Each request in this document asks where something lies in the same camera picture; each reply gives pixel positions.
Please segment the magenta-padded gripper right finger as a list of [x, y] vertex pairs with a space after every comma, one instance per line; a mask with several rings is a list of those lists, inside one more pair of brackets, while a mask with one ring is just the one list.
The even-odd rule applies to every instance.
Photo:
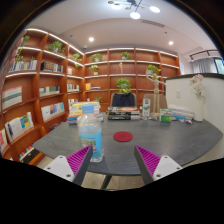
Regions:
[[158, 156], [138, 145], [134, 147], [134, 155], [145, 184], [152, 183], [182, 169], [168, 155]]

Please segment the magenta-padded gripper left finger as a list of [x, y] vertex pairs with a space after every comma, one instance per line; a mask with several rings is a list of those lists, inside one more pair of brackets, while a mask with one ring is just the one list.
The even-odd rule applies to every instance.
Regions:
[[93, 148], [89, 145], [69, 156], [59, 155], [44, 170], [76, 185], [81, 185], [92, 155]]

